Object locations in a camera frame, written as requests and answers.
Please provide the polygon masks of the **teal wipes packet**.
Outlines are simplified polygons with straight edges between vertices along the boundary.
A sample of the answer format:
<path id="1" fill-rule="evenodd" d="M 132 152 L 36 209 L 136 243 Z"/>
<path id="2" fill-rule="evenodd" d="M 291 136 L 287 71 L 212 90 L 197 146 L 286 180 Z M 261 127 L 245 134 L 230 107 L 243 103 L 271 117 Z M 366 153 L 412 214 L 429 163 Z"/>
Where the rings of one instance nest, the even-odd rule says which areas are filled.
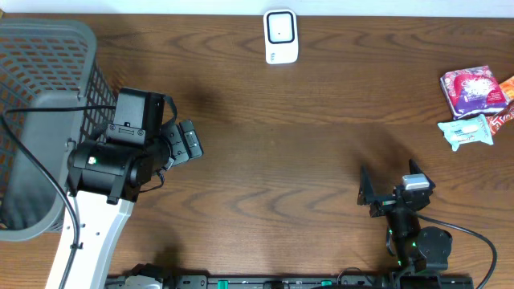
<path id="1" fill-rule="evenodd" d="M 474 142 L 494 145 L 492 132 L 484 115 L 466 120 L 441 122 L 438 123 L 438 127 L 443 132 L 443 137 L 450 144 L 453 152 L 456 152 L 461 145 Z"/>

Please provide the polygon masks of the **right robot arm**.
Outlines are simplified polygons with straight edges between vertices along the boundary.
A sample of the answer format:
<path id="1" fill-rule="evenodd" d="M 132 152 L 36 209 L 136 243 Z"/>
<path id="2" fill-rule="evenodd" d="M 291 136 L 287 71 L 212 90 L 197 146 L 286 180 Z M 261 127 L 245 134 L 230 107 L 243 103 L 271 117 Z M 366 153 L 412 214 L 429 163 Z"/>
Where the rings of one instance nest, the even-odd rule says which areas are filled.
<path id="1" fill-rule="evenodd" d="M 430 204 L 435 183 L 415 161 L 409 160 L 409 169 L 392 193 L 377 195 L 368 171 L 362 167 L 357 204 L 368 206 L 372 218 L 386 218 L 389 239 L 401 268 L 414 273 L 439 273 L 448 269 L 453 238 L 438 227 L 421 227 L 418 211 Z"/>

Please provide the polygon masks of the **orange red snack packet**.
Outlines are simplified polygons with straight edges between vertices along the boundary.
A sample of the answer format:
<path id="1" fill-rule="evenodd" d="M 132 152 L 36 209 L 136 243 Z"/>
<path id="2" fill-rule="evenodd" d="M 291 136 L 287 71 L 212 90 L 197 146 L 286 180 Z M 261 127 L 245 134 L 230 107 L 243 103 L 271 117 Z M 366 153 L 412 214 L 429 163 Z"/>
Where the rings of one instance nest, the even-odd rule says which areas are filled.
<path id="1" fill-rule="evenodd" d="M 486 121 L 490 128 L 491 134 L 494 136 L 500 128 L 513 119 L 514 103 L 511 102 L 504 110 L 498 112 L 494 116 L 487 116 Z"/>

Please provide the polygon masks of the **white orange small packet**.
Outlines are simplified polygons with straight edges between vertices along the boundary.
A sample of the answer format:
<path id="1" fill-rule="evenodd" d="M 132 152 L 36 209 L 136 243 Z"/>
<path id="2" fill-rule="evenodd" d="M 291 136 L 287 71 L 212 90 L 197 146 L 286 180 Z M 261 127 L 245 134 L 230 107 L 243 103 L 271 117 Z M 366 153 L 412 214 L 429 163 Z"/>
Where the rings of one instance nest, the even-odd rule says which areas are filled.
<path id="1" fill-rule="evenodd" d="M 508 102 L 512 102 L 514 100 L 514 76 L 501 83 L 500 88 L 508 99 Z"/>

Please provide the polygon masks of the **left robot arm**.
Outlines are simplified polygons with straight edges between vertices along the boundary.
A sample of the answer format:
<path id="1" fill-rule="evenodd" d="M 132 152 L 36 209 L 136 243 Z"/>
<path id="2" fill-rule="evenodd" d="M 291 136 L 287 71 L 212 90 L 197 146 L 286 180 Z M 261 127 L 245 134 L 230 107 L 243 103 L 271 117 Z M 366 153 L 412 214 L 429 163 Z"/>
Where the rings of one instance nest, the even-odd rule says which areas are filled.
<path id="1" fill-rule="evenodd" d="M 142 186 L 203 154 L 191 120 L 163 127 L 146 148 L 88 140 L 70 157 L 67 200 L 48 288 L 102 288 Z"/>

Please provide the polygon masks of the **purple red snack packet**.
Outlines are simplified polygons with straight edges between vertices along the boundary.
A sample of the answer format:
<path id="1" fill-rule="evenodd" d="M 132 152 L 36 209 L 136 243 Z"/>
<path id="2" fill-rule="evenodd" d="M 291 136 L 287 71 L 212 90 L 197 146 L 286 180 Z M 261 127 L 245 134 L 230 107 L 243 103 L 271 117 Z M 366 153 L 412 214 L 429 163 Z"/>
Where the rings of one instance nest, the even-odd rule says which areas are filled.
<path id="1" fill-rule="evenodd" d="M 439 81 L 454 120 L 494 115 L 508 106 L 508 97 L 489 66 L 449 71 Z"/>

